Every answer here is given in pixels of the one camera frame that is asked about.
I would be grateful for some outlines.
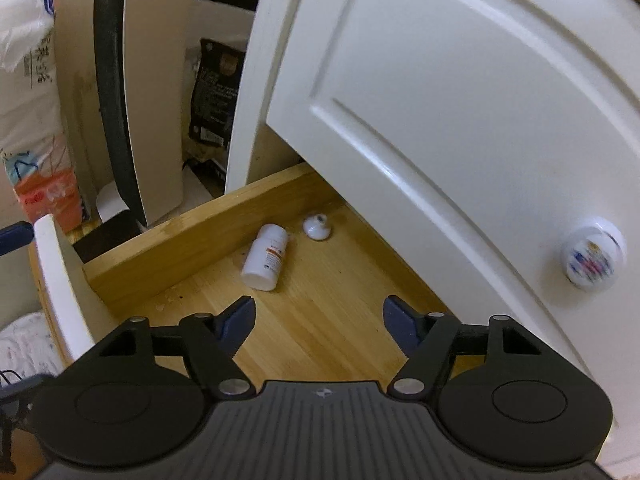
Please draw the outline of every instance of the metal screw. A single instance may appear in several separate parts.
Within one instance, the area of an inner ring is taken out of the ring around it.
[[[240,395],[249,391],[249,383],[244,379],[225,379],[218,389],[225,395]]]
[[[424,390],[424,383],[418,379],[412,379],[409,377],[398,379],[394,383],[394,390],[405,395],[415,395]]]

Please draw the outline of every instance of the white cabinet door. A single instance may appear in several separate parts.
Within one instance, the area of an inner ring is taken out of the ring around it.
[[[640,7],[549,14],[566,1],[302,0],[267,122],[463,321],[511,314],[635,424]],[[558,251],[593,216],[624,233],[628,265],[588,294]]]

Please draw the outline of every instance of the gray ribbed panel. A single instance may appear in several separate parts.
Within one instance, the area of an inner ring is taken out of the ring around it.
[[[224,402],[187,446],[119,472],[53,464],[38,480],[601,480],[596,466],[532,474],[469,456],[428,410],[378,384],[270,381],[255,399]]]

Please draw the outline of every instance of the beige wall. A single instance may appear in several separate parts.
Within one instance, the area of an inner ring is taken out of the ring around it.
[[[54,0],[58,89],[82,193],[113,180],[98,106],[94,59],[94,0]]]

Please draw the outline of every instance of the bottle label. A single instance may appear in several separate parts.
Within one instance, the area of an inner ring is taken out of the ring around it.
[[[267,255],[264,259],[264,268],[278,274],[282,265],[282,252],[273,246],[267,247]]]

